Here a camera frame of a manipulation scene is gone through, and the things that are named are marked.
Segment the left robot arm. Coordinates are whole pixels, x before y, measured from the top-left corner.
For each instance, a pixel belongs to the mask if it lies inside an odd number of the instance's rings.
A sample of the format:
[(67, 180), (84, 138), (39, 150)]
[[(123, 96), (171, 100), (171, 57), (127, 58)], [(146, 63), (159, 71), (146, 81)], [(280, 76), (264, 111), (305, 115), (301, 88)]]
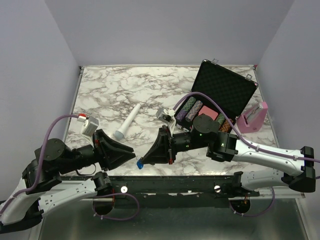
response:
[[(25, 168), (12, 195), (0, 203), (1, 234), (24, 231), (38, 225), (44, 216), (69, 203), (114, 193), (106, 173), (135, 158), (134, 149), (97, 130), (93, 143), (69, 148), (52, 138), (35, 150), (35, 159)], [(79, 185), (47, 194), (62, 183), (62, 175), (99, 164), (101, 171)]]

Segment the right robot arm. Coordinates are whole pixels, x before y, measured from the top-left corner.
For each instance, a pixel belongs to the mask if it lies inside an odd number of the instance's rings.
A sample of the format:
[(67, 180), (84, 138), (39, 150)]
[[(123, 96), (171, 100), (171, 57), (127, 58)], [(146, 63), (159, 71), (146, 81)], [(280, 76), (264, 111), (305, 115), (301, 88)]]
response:
[(217, 162), (243, 162), (264, 166), (265, 170), (236, 172), (230, 191), (241, 196), (247, 191), (268, 187), (289, 187), (302, 193), (316, 190), (314, 150), (281, 149), (250, 142), (236, 134), (222, 132), (219, 123), (211, 117), (197, 116), (189, 132), (171, 133), (164, 125), (149, 151), (138, 160), (137, 166), (173, 164), (179, 152), (206, 148), (206, 156)]

